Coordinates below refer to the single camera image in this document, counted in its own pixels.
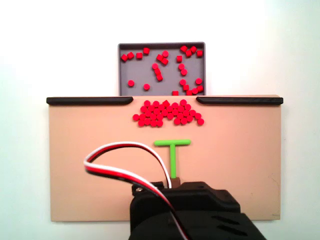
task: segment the gray tray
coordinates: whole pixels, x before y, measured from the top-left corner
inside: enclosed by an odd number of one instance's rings
[[[180,51],[181,46],[188,49],[195,46],[197,50],[203,51],[202,57],[197,57],[197,53],[187,58],[184,52]],[[143,52],[143,48],[150,48],[149,55],[143,55],[142,60],[137,60],[136,53]],[[169,52],[167,59],[169,63],[164,66],[156,60],[158,54],[164,50]],[[123,62],[121,56],[133,52],[134,58]],[[182,63],[188,73],[182,76],[178,69],[177,56],[182,56]],[[203,91],[197,95],[206,94],[206,51],[204,42],[175,42],[175,43],[120,43],[118,45],[118,66],[119,66],[119,92],[120,96],[170,96],[172,91],[179,91],[179,95],[186,95],[180,85],[180,80],[185,79],[189,88],[192,90],[197,87],[196,79],[202,79]],[[158,81],[152,64],[157,63],[162,81]],[[134,86],[129,87],[128,81],[134,80]],[[144,84],[149,84],[150,89],[144,90]]]

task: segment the white wall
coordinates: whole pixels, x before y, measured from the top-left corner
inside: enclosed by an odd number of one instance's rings
[[[118,43],[191,41],[206,43],[208,95],[284,98],[281,220],[255,224],[320,239],[316,0],[0,1],[1,239],[128,239],[127,222],[50,222],[46,97],[117,95]]]

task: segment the green t-shaped pusher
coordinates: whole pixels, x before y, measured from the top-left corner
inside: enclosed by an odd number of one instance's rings
[[[177,177],[176,146],[189,145],[190,143],[190,139],[157,140],[154,142],[156,146],[170,146],[170,175],[172,179]]]

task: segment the wooden board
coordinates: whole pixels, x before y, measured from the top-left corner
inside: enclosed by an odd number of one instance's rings
[[[205,121],[138,127],[132,116],[145,100],[186,99]],[[280,219],[281,106],[205,105],[195,96],[135,96],[127,105],[50,105],[50,187],[52,221],[128,221],[131,185],[85,172],[83,160],[97,147],[118,141],[153,148],[170,171],[168,147],[155,140],[190,139],[176,148],[181,182],[203,181],[226,189],[252,220]],[[161,166],[138,148],[121,148],[95,163],[123,168],[151,182],[165,181]]]

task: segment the pile of red pieces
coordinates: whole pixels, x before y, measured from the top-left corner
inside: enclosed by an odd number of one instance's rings
[[[157,63],[153,63],[152,64],[152,69],[154,71],[154,74],[156,76],[156,79],[158,80],[158,82],[161,82],[164,78],[162,77],[161,71],[159,69],[159,66]]]
[[[140,110],[141,114],[135,114],[132,117],[140,127],[149,125],[151,127],[162,127],[164,118],[173,119],[175,125],[186,125],[193,120],[197,121],[199,126],[205,123],[201,114],[191,109],[191,105],[185,99],[182,99],[180,104],[177,102],[170,104],[168,100],[165,100],[162,104],[158,101],[151,104],[149,100],[146,100]]]
[[[149,55],[149,53],[150,53],[150,49],[147,48],[147,47],[144,47],[144,48],[143,48],[143,54],[144,54],[144,55]],[[131,51],[131,52],[129,52],[128,54],[123,54],[123,55],[121,56],[121,60],[124,61],[124,62],[126,62],[128,59],[131,60],[131,59],[133,59],[134,57],[136,57],[137,60],[141,60],[142,57],[143,57],[143,54],[142,54],[142,52],[137,52],[136,55],[134,55],[134,53]]]
[[[195,54],[195,53],[198,58],[201,58],[204,55],[204,52],[202,50],[197,50],[196,46],[192,46],[192,47],[190,47],[190,49],[188,49],[187,46],[182,46],[182,47],[180,47],[180,51],[185,53],[185,56],[187,58],[190,58],[192,56],[192,54]]]
[[[156,59],[158,61],[160,61],[163,65],[167,65],[169,60],[167,59],[167,57],[169,56],[169,52],[167,50],[164,50],[161,54],[158,54],[158,56],[156,57]]]
[[[199,85],[195,88],[193,88],[192,90],[189,89],[189,85],[187,84],[187,81],[185,79],[181,79],[180,80],[180,85],[182,86],[183,91],[185,91],[187,96],[191,96],[191,95],[197,95],[198,93],[203,92],[204,87],[201,85],[202,84],[202,79],[201,78],[197,78],[195,80],[195,84]]]

